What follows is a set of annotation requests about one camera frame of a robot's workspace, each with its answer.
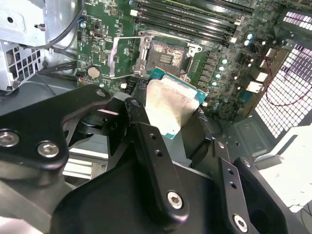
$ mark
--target black cable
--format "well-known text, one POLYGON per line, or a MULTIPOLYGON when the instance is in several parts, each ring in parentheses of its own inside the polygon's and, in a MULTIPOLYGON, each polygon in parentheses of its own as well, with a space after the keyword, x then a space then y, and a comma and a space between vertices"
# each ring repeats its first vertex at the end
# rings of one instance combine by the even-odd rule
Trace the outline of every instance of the black cable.
POLYGON ((300 211, 301 222, 302 222, 303 226, 305 226, 305 227, 307 228, 305 222, 303 221, 302 211, 305 211, 311 218, 312 218, 312 214, 311 214, 311 212, 309 213, 308 211, 306 211, 306 210, 303 209, 303 208, 302 208, 301 211, 300 211))
POLYGON ((45 80, 41 77, 41 76, 38 76, 39 79, 42 81, 42 83, 48 88, 48 90, 54 95, 56 96, 57 94, 53 91, 53 89, 47 84, 47 82, 45 82, 45 80))
POLYGON ((46 45, 28 46, 28 48, 35 49, 35 50, 49 49, 53 45, 59 43, 61 40, 63 40, 70 33, 70 31, 73 29, 73 27, 75 27, 78 24, 78 20, 82 16, 84 9, 85 9, 84 0, 81 0, 81 10, 74 17, 74 19, 71 21, 71 23, 68 25, 68 27, 59 36, 57 36, 55 39, 53 39, 52 41, 50 41, 46 45))
POLYGON ((14 91, 2 91, 2 90, 0 90, 0 101, 14 98, 17 96, 17 94, 19 94, 19 92, 20 92, 20 88, 17 88, 14 91))
POLYGON ((78 33, 78 29, 79 29, 79 24, 77 24, 77 27, 75 28, 75 32, 74 32, 72 40, 70 41, 70 43, 65 48, 61 49, 61 48, 57 48, 57 47, 52 46, 54 51, 57 53, 61 53, 62 51, 67 51, 68 49, 70 49, 70 47, 72 47, 72 45, 74 44, 74 41, 75 41, 77 33, 78 33))
POLYGON ((308 205, 308 210, 309 210, 309 212, 310 212, 310 215, 312 216, 309 203, 307 203, 307 205, 308 205))
POLYGON ((77 62, 65 62, 61 63, 52 67, 48 68, 43 68, 42 70, 38 71, 38 74, 45 74, 45 73, 50 73, 50 72, 57 72, 57 71, 65 71, 65 70, 70 70, 77 68, 77 62))

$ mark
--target ram slot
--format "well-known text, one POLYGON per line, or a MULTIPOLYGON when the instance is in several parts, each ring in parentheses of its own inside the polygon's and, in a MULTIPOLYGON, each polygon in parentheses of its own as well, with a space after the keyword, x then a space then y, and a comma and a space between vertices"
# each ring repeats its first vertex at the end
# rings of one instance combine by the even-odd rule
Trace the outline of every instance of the ram slot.
POLYGON ((227 31, 228 28, 224 29, 222 28, 222 25, 219 26, 216 23, 197 21, 195 19, 190 19, 190 18, 181 16, 179 14, 175 14, 170 11, 168 12, 168 10, 166 9, 160 10, 159 8, 151 6, 151 5, 142 5, 139 8, 139 11, 145 15, 146 14, 148 15, 151 14, 150 16, 158 15, 158 17, 164 17, 168 19, 168 21, 180 23, 181 25, 185 25, 194 29, 198 29, 209 34, 213 34, 215 36, 223 37, 224 35, 230 35, 230 33, 227 31))
POLYGON ((183 9, 181 7, 167 5, 163 2, 158 2, 156 0, 150 0, 148 2, 142 2, 139 4, 140 6, 145 6, 149 8, 153 8, 159 11, 163 11, 169 14, 173 14, 176 16, 183 17, 185 19, 196 20, 201 23, 208 24, 212 27, 216 27, 226 31, 233 31, 235 28, 234 22, 226 21, 223 19, 218 19, 217 17, 207 16, 204 14, 196 13, 187 9, 183 9))
POLYGON ((223 22, 225 24, 227 23, 235 23, 235 20, 229 17, 226 17, 224 15, 212 12, 208 9, 208 11, 198 8, 198 7, 192 7, 189 4, 182 4, 180 2, 174 2, 171 0, 137 0, 137 1, 141 1, 141 2, 147 2, 147 3, 152 3, 154 4, 154 2, 158 2, 158 3, 162 3, 164 5, 166 5, 166 7, 168 7, 168 9, 172 9, 173 11, 176 10, 182 10, 183 12, 186 13, 186 15, 190 14, 190 16, 197 16, 199 18, 202 19, 207 19, 207 18, 212 18, 212 19, 217 19, 220 22, 223 22))
POLYGON ((228 32, 222 32, 222 31, 218 31, 215 28, 208 26, 208 25, 204 25, 204 24, 195 24, 194 21, 188 21, 185 22, 184 19, 180 18, 180 17, 173 17, 172 15, 166 14, 166 13, 162 13, 159 11, 152 11, 151 9, 143 9, 143 12, 141 13, 141 15, 143 17, 147 17, 149 19, 157 19, 157 20, 166 20, 168 23, 172 23, 172 24, 176 24, 179 25, 181 27, 185 27, 188 28, 189 31, 198 31, 199 33, 206 33, 207 35, 210 35, 212 37, 216 37, 219 39, 226 39, 226 36, 229 34, 228 32))
POLYGON ((227 9, 235 10, 241 13, 245 13, 248 15, 251 15, 254 10, 252 8, 249 8, 247 6, 239 5, 237 3, 225 1, 225 0, 206 0, 206 2, 211 3, 216 6, 221 6, 227 9))
POLYGON ((186 38, 191 38, 191 39, 196 38, 196 39, 206 40, 206 41, 210 41, 210 42, 214 42, 218 44, 226 43, 224 40, 211 37, 210 35, 207 35, 205 33, 197 32, 194 29, 181 27, 180 25, 173 24, 167 21, 163 21, 161 19, 159 19, 158 21, 155 21, 155 19, 138 16, 136 18, 136 23, 151 26, 153 28, 159 28, 160 30, 166 29, 169 31, 173 31, 173 32, 179 33, 179 35, 180 34, 185 35, 186 38))

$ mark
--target silver screw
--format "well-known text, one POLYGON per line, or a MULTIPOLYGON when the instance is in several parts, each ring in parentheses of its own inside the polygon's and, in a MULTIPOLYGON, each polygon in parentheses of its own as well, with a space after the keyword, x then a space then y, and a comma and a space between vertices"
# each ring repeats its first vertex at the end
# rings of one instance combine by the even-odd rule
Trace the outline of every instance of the silver screw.
POLYGON ((87 26, 86 22, 81 22, 81 23, 80 23, 80 27, 81 27, 81 28, 85 28, 86 26, 87 26))
POLYGON ((218 141, 217 143, 218 143, 218 145, 220 146, 221 149, 224 149, 225 146, 220 141, 218 141))
POLYGON ((244 163, 247 167, 250 167, 250 163, 249 163, 249 161, 247 161, 247 160, 243 160, 243 163, 244 163))
POLYGON ((20 141, 19 135, 13 132, 0 132, 0 146, 12 147, 20 141))
POLYGON ((41 143, 37 148, 38 153, 44 157, 55 157, 59 154, 59 148, 56 144, 47 141, 41 143))
POLYGON ((248 231, 247 223, 245 220, 239 216, 238 214, 233 215, 233 220, 235 225, 243 232, 246 233, 248 231))
POLYGON ((141 71, 143 71, 143 70, 145 70, 145 66, 141 64, 140 67, 139 67, 139 69, 140 69, 141 71))
POLYGON ((183 202, 179 194, 175 192, 168 192, 167 199, 173 208, 177 210, 182 208, 183 202))

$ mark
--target black metal bracket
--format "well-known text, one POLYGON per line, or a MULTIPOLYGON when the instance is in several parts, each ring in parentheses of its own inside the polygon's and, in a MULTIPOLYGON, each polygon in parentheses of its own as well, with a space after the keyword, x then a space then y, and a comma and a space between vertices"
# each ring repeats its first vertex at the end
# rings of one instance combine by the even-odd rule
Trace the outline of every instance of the black metal bracket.
POLYGON ((224 221, 217 229, 226 227, 231 233, 258 233, 249 219, 238 170, 230 163, 226 146, 212 139, 207 118, 200 108, 182 128, 182 137, 192 168, 208 174, 216 184, 215 194, 221 209, 217 206, 215 212, 224 221))
POLYGON ((68 160, 67 142, 78 120, 89 111, 105 109, 110 99, 105 90, 88 85, 1 116, 0 131, 16 134, 18 143, 1 147, 0 178, 38 185, 58 179, 68 160), (38 147, 43 142, 53 143, 57 155, 40 155, 38 147))
POLYGON ((1 116, 3 207, 13 207, 14 215, 44 232, 54 210, 51 234, 97 234, 103 227, 107 233, 138 234, 308 233, 256 168, 244 159, 229 162, 225 145, 212 139, 206 122, 198 110, 182 137, 192 166, 210 178, 172 163, 140 101, 111 99, 94 85, 1 116), (68 146, 93 134, 108 136, 109 171, 69 192, 61 177, 68 146), (52 146, 42 148, 47 142, 52 146), (34 215, 25 217, 26 207, 34 215))
POLYGON ((234 165, 243 184, 250 219, 260 233, 309 233, 254 165, 245 158, 238 158, 234 165))

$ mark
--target cable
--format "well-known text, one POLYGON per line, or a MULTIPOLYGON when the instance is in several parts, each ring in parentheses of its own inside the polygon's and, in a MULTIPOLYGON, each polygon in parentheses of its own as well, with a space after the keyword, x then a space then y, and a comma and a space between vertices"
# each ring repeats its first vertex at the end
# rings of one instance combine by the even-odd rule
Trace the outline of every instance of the cable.
POLYGON ((278 107, 280 107, 280 106, 291 106, 291 105, 294 105, 294 104, 296 104, 296 103, 298 103, 300 100, 302 100, 306 95, 308 95, 308 93, 312 90, 312 85, 311 85, 311 87, 310 87, 310 89, 307 91, 307 92, 305 92, 301 97, 299 97, 296 101, 294 101, 294 102, 291 102, 291 103, 287 103, 287 104, 275 104, 275 103, 273 103, 270 99, 269 99, 269 97, 268 97, 268 89, 269 89, 269 86, 272 84, 272 82, 273 82, 273 80, 274 80, 274 76, 273 76, 273 73, 272 73, 272 69, 271 69, 271 67, 269 66, 269 63, 268 63, 268 61, 267 61, 267 57, 266 56, 263 56, 263 58, 264 58, 264 60, 265 60, 265 63, 267 64, 267 67, 268 67, 268 69, 269 69, 269 71, 270 71, 270 76, 271 76, 271 81, 269 82, 269 84, 268 84, 268 86, 267 86, 267 88, 266 88, 266 90, 265 90, 265 96, 266 96, 266 99, 267 99, 267 102, 269 103, 269 104, 271 104, 271 105, 273 105, 273 106, 278 106, 278 107))
POLYGON ((20 88, 17 88, 14 91, 3 91, 3 90, 0 90, 0 101, 14 98, 14 97, 17 96, 17 94, 19 94, 19 92, 20 92, 20 88))
POLYGON ((44 81, 44 79, 41 76, 38 76, 39 79, 42 81, 42 83, 48 88, 48 90, 50 90, 50 92, 56 96, 57 94, 53 91, 53 89, 47 84, 47 82, 44 81))
POLYGON ((303 221, 302 211, 305 211, 311 218, 312 218, 312 214, 309 213, 308 211, 306 211, 306 210, 303 209, 303 208, 302 208, 301 211, 300 211, 301 222, 302 222, 303 226, 305 226, 305 228, 307 228, 305 222, 303 221))
POLYGON ((75 41, 77 33, 78 33, 78 29, 79 29, 79 23, 77 24, 77 27, 75 28, 75 32, 74 32, 72 40, 70 41, 70 43, 65 48, 60 49, 60 48, 57 48, 54 46, 52 46, 51 48, 53 48, 54 51, 57 53, 60 53, 61 51, 66 51, 66 50, 70 49, 70 47, 72 47, 72 45, 74 44, 74 41, 75 41))
POLYGON ((84 0, 81 0, 81 10, 74 17, 74 19, 71 21, 71 23, 68 25, 68 27, 59 36, 57 36, 55 39, 53 39, 52 41, 50 41, 46 45, 28 46, 28 48, 35 49, 35 50, 49 49, 53 45, 59 43, 61 40, 63 40, 70 33, 70 31, 73 29, 73 27, 75 27, 79 23, 80 17, 82 16, 84 9, 85 9, 84 0))
POLYGON ((66 71, 66 70, 71 70, 71 69, 76 69, 77 68, 77 62, 65 62, 58 64, 53 67, 49 68, 44 68, 40 71, 37 72, 39 75, 47 74, 47 73, 52 73, 52 72, 58 72, 58 71, 66 71))

